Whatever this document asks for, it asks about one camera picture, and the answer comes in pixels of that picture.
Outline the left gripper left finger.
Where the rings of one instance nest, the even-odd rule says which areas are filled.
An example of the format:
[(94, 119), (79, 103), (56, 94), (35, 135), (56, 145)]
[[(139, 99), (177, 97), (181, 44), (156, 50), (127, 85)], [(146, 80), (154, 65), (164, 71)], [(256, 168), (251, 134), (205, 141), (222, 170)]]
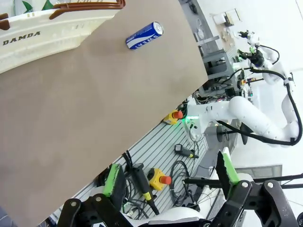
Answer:
[(103, 191), (85, 201), (68, 199), (62, 208), (57, 227), (128, 227), (128, 220), (120, 212), (125, 197), (126, 179), (120, 164), (110, 168)]

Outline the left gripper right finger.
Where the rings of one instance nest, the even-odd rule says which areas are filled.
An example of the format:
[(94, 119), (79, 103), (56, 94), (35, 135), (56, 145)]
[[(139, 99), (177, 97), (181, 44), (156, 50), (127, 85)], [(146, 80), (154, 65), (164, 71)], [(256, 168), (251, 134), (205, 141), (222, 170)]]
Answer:
[(253, 210), (262, 227), (297, 227), (297, 219), (278, 181), (241, 180), (226, 153), (219, 152), (216, 172), (226, 202), (210, 227), (235, 227), (245, 210)]

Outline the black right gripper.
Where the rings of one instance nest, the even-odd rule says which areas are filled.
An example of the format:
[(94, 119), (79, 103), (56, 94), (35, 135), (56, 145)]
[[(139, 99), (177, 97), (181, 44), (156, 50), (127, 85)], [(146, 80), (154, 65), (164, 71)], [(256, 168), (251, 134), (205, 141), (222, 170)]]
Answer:
[(238, 49), (239, 57), (246, 60), (250, 58), (250, 61), (252, 64), (254, 64), (256, 67), (262, 67), (264, 64), (264, 57), (262, 52), (256, 51), (256, 47), (250, 47), (250, 52), (243, 52), (240, 49)]

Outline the blue Sweat drink can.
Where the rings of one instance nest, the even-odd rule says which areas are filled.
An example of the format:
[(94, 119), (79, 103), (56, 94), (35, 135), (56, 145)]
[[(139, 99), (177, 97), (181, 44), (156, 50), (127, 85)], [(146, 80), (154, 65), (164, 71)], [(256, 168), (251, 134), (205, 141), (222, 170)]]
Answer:
[(132, 34), (125, 40), (126, 46), (131, 50), (136, 50), (149, 42), (159, 38), (164, 34), (164, 28), (162, 24), (154, 21), (144, 28), (140, 29), (136, 33)]

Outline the black rod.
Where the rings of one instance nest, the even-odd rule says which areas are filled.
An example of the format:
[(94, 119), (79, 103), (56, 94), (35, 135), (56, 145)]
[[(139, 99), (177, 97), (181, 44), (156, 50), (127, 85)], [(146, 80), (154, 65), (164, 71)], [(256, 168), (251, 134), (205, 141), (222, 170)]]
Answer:
[[(303, 179), (303, 173), (299, 175), (287, 175), (287, 176), (280, 176), (280, 177), (268, 177), (268, 178), (257, 178), (253, 179), (255, 183), (263, 183), (267, 180), (276, 180), (280, 181), (289, 181), (295, 179)], [(211, 179), (204, 179), (204, 178), (186, 178), (184, 180), (187, 184), (196, 184), (198, 187), (209, 186), (210, 188), (222, 188), (221, 183), (219, 180), (211, 180)], [(283, 184), (281, 185), (282, 189), (296, 189), (296, 188), (303, 188), (303, 184)]]

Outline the grey metal equipment rack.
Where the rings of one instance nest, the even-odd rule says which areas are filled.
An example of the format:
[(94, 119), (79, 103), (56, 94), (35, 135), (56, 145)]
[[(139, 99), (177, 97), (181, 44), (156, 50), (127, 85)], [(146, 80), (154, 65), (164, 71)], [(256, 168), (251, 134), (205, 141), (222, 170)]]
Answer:
[(224, 41), (218, 35), (203, 40), (196, 35), (196, 40), (208, 76), (198, 89), (200, 96), (223, 95), (230, 88), (237, 91), (236, 79), (229, 78), (236, 71), (233, 64), (239, 62), (234, 40)]

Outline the yellow emergency stop button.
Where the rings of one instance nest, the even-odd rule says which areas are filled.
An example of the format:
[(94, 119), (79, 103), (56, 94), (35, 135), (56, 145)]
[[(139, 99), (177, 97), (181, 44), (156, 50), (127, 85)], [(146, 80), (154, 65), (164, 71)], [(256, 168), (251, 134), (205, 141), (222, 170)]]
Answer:
[(170, 176), (165, 175), (158, 168), (151, 168), (147, 174), (149, 185), (153, 190), (162, 191), (166, 185), (170, 185), (172, 179)]
[(163, 118), (162, 122), (168, 125), (174, 125), (178, 122), (179, 119), (182, 119), (182, 117), (183, 117), (182, 111), (173, 110), (171, 113), (169, 113), (167, 116)]

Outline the cream crate with brown rim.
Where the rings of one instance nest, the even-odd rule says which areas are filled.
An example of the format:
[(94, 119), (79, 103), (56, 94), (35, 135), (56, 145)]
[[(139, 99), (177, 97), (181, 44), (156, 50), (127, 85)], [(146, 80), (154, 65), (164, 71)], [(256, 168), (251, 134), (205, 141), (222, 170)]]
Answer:
[(0, 74), (78, 47), (125, 0), (0, 0)]

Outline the black handheld enabling switch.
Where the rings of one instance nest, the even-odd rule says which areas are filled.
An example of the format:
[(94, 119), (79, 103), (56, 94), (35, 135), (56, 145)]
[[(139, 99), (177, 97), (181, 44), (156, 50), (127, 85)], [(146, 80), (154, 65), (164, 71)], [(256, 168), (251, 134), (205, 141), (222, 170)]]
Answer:
[(152, 211), (159, 215), (159, 211), (154, 203), (154, 196), (152, 194), (152, 189), (149, 185), (149, 181), (143, 171), (144, 165), (142, 163), (134, 164), (132, 167), (132, 174), (133, 178), (136, 181), (143, 197), (145, 198), (146, 202), (151, 207)]
[(175, 151), (175, 153), (177, 153), (181, 156), (184, 156), (184, 157), (199, 158), (199, 156), (195, 154), (195, 151), (193, 149), (188, 149), (181, 144), (176, 144), (174, 151)]

